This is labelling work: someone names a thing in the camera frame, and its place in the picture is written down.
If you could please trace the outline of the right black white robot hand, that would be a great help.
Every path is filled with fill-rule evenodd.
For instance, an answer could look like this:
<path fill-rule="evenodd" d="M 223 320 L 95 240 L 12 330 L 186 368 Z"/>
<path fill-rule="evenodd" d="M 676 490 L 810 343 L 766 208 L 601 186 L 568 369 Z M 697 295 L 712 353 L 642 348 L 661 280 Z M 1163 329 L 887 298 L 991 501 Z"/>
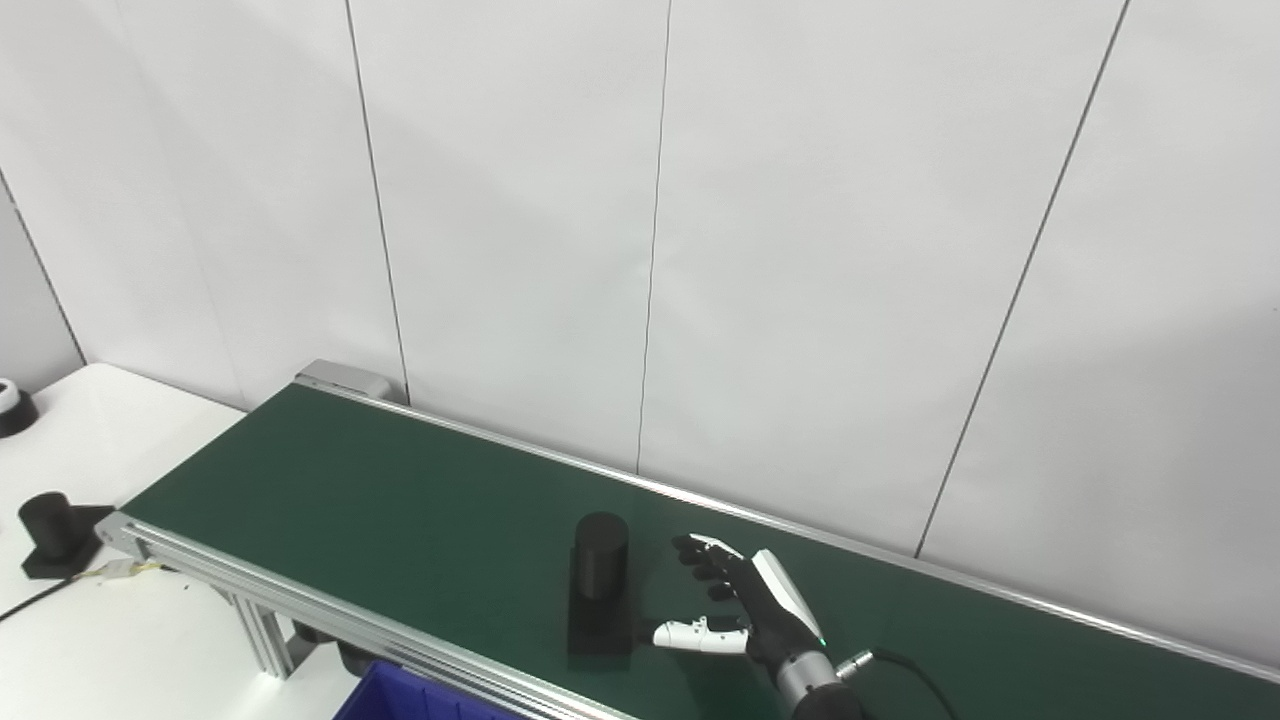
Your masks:
<path fill-rule="evenodd" d="M 782 562 L 769 550 L 745 556 L 723 541 L 700 534 L 677 536 L 678 560 L 695 579 L 707 582 L 708 596 L 735 600 L 741 614 L 703 615 L 694 620 L 646 621 L 637 630 L 643 644 L 714 656 L 744 656 L 772 676 L 786 664 L 827 643 Z"/>

